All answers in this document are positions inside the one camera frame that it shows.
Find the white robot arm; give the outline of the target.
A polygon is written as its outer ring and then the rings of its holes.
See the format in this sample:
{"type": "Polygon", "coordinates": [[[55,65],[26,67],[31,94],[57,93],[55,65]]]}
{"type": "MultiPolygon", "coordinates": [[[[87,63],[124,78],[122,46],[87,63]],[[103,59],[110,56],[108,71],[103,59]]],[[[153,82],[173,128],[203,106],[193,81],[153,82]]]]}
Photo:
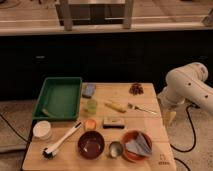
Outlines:
{"type": "Polygon", "coordinates": [[[176,116],[175,109],[189,100],[209,114],[213,114],[213,88],[205,84],[207,67],[193,62],[170,70],[166,74],[166,86],[157,95],[163,124],[168,126],[176,116]]]}

